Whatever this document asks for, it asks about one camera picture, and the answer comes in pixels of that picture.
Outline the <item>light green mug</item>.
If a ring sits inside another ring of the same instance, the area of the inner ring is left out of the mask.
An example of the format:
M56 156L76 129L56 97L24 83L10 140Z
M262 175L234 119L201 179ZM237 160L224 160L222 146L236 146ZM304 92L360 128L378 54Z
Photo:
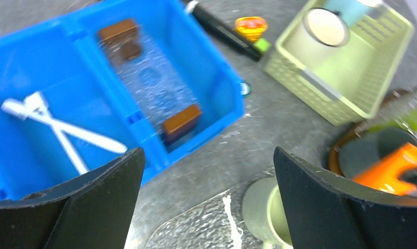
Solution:
M245 191L241 209L246 228L262 241L262 248L293 248L276 178L252 183Z

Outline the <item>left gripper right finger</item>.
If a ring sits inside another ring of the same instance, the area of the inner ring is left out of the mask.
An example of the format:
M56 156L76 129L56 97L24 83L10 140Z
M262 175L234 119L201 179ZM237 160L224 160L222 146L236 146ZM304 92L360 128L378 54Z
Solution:
M417 248L417 199L352 182L276 147L294 248Z

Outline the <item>brown oval wooden tray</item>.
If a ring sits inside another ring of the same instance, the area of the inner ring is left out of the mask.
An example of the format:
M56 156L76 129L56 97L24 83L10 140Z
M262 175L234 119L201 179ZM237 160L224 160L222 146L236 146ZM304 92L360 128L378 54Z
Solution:
M412 89L398 89L394 90L384 98L383 102L380 105L380 109L388 105L389 102L395 101L407 94L417 91L417 87ZM339 164L339 149L344 146L346 143L356 139L359 135L356 134L355 130L361 125L362 121L355 123L350 127L333 145L328 153L328 166L327 169L337 175L345 177L344 173L341 170Z

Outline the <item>orange toothpaste tube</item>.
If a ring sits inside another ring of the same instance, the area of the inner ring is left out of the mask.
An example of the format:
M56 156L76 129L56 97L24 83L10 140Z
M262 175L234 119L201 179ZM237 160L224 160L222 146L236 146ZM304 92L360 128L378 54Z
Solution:
M353 177L352 181L386 193L405 196L417 191L416 184L401 179L410 170L417 170L417 147L406 143Z

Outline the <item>dark grey mug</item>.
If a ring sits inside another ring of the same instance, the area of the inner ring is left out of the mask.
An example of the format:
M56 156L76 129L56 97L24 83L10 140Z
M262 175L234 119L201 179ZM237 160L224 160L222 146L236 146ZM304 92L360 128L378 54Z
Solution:
M352 180L353 177L406 143L411 143L417 147L417 137L398 127L388 127L380 131L367 133L346 143L339 149L341 170L346 178ZM410 179L411 171L414 170L404 173L401 179L417 185L417 180L412 181ZM417 198L417 191L406 196Z

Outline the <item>green toothpaste tube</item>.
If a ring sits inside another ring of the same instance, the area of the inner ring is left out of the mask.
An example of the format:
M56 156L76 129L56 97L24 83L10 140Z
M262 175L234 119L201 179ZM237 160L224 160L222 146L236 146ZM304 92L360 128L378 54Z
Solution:
M367 128L367 131L379 131L387 127L399 127L405 130L417 132L417 108L389 120L381 121L379 124L373 124Z

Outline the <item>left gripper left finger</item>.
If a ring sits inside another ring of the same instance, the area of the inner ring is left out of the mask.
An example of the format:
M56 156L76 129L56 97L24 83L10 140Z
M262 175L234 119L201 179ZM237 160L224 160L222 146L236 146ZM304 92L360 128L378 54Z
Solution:
M123 248L144 166L138 147L62 184L0 201L0 248Z

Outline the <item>white toothbrush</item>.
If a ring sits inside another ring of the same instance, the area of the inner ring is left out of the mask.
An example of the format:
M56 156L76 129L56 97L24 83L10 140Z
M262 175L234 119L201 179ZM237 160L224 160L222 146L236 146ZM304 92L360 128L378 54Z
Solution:
M11 98L6 99L2 103L1 109L22 120L30 118L50 126L74 168L80 175L90 170L66 136L67 134L116 154L124 154L128 150L126 145L110 137L55 119L49 111L49 105L46 99L39 91L28 95L22 102Z

